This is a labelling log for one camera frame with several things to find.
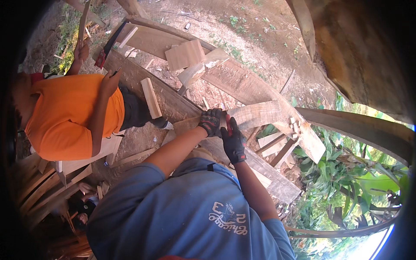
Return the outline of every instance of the orange t-shirt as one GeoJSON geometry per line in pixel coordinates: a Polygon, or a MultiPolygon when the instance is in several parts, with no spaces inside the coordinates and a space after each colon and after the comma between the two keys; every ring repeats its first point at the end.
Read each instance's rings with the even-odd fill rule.
{"type": "MultiPolygon", "coordinates": [[[[25,133],[40,157],[49,161],[91,157],[92,137],[87,125],[103,77],[84,74],[33,84],[32,93],[40,93],[40,97],[25,133]]],[[[103,137],[119,132],[123,120],[123,96],[117,88],[108,100],[103,137]]]]}

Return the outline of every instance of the black pants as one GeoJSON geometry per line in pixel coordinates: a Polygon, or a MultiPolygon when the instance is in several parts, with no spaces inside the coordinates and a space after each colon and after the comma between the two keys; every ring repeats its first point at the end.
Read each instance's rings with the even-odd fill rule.
{"type": "Polygon", "coordinates": [[[165,128],[168,122],[159,117],[152,119],[149,108],[145,101],[142,101],[133,94],[126,86],[119,85],[119,89],[124,100],[124,121],[120,131],[131,127],[142,127],[147,122],[151,122],[158,128],[165,128]]]}

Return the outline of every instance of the hand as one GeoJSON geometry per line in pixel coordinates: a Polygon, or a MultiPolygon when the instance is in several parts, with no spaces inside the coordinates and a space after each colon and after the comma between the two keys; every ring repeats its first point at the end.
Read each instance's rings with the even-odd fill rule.
{"type": "Polygon", "coordinates": [[[221,136],[224,141],[224,151],[227,154],[232,164],[240,163],[245,161],[246,157],[244,154],[245,137],[238,130],[237,122],[234,117],[227,120],[227,129],[221,127],[221,136]]]}
{"type": "Polygon", "coordinates": [[[100,91],[105,97],[110,98],[112,94],[119,87],[119,80],[121,76],[121,69],[114,76],[111,76],[112,72],[109,70],[103,80],[101,81],[100,91]]]}
{"type": "Polygon", "coordinates": [[[84,63],[84,61],[88,58],[89,54],[89,38],[87,37],[84,40],[84,43],[82,45],[82,48],[80,47],[81,40],[78,40],[77,45],[75,46],[74,50],[74,61],[80,61],[81,63],[84,63]]]}
{"type": "Polygon", "coordinates": [[[202,112],[198,126],[207,131],[208,137],[221,137],[220,118],[222,111],[223,110],[221,108],[214,108],[202,112]]]}

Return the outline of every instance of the blue t-shirt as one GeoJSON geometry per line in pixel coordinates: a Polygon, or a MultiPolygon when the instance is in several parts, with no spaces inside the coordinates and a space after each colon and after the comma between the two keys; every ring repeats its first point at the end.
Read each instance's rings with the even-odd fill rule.
{"type": "Polygon", "coordinates": [[[188,159],[166,181],[151,163],[128,170],[88,219],[97,259],[295,259],[282,222],[262,222],[237,178],[212,163],[188,159]]]}

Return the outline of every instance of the black glove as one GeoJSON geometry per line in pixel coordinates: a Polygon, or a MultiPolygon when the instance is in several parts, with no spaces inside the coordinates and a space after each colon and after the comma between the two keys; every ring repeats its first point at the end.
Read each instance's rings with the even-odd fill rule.
{"type": "Polygon", "coordinates": [[[224,141],[225,153],[227,154],[232,164],[245,161],[245,137],[240,132],[240,130],[238,130],[237,122],[235,121],[234,117],[231,117],[230,125],[227,125],[227,127],[231,127],[232,129],[231,136],[228,135],[228,131],[225,129],[225,127],[221,127],[221,136],[224,141]]]}
{"type": "Polygon", "coordinates": [[[221,137],[220,118],[222,111],[223,110],[221,108],[214,108],[202,112],[198,126],[207,131],[208,137],[221,137]]]}

